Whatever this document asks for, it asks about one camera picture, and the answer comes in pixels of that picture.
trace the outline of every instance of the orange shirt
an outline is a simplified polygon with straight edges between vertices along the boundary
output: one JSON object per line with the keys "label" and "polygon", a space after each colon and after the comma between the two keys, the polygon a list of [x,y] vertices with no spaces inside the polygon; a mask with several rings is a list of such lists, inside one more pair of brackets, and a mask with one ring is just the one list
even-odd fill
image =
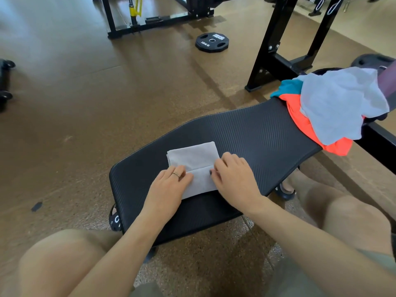
{"label": "orange shirt", "polygon": [[314,129],[312,128],[311,122],[309,119],[300,112],[301,103],[300,103],[300,94],[281,94],[279,99],[286,101],[288,106],[288,111],[293,119],[296,126],[311,140],[319,144],[324,150],[340,155],[345,156],[348,154],[349,150],[352,147],[353,140],[347,139],[343,137],[342,139],[334,142],[331,145],[322,144],[318,137],[316,136]]}

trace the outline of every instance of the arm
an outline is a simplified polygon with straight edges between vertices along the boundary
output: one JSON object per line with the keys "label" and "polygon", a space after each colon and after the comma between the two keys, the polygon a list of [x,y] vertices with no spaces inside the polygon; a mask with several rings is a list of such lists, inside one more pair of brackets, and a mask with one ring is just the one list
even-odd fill
{"label": "arm", "polygon": [[211,174],[227,202],[273,237],[329,296],[395,296],[396,276],[261,196],[245,159],[225,153]]}
{"label": "arm", "polygon": [[161,171],[150,187],[139,216],[69,297],[128,296],[147,253],[161,229],[175,214],[192,178],[192,174],[185,173],[184,166],[171,166]]}

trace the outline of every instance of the white towel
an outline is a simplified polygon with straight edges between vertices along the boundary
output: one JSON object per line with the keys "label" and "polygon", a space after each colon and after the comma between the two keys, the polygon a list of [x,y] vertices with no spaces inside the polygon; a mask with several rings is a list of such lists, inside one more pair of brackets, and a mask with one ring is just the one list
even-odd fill
{"label": "white towel", "polygon": [[324,145],[343,137],[360,139],[362,116],[373,118],[389,112],[375,69],[351,67],[296,79],[303,81],[301,113],[310,120]]}
{"label": "white towel", "polygon": [[185,165],[186,172],[194,174],[194,179],[182,199],[216,190],[209,173],[215,160],[220,158],[215,142],[170,150],[166,156],[169,166]]}

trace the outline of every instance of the hand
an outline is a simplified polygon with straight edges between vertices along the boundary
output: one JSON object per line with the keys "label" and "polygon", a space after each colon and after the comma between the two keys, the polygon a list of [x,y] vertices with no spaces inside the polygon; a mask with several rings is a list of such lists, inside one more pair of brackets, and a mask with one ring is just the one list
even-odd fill
{"label": "hand", "polygon": [[181,196],[193,177],[193,174],[186,173],[183,165],[171,165],[167,170],[162,170],[150,186],[141,213],[158,220],[163,227],[176,213]]}
{"label": "hand", "polygon": [[263,199],[248,162],[236,154],[226,152],[216,159],[211,176],[223,198],[242,213],[254,210]]}

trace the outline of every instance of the sandal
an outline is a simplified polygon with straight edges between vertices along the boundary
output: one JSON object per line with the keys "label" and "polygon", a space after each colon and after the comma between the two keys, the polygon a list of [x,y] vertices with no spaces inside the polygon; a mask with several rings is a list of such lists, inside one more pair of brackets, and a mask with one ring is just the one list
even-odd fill
{"label": "sandal", "polygon": [[121,221],[118,216],[116,205],[114,204],[111,207],[110,213],[108,215],[108,222],[110,224],[110,228],[113,231],[121,231]]}
{"label": "sandal", "polygon": [[282,198],[285,201],[289,201],[292,200],[294,198],[294,196],[296,195],[296,191],[288,191],[286,190],[282,183],[278,184],[277,187],[275,188],[275,193]]}

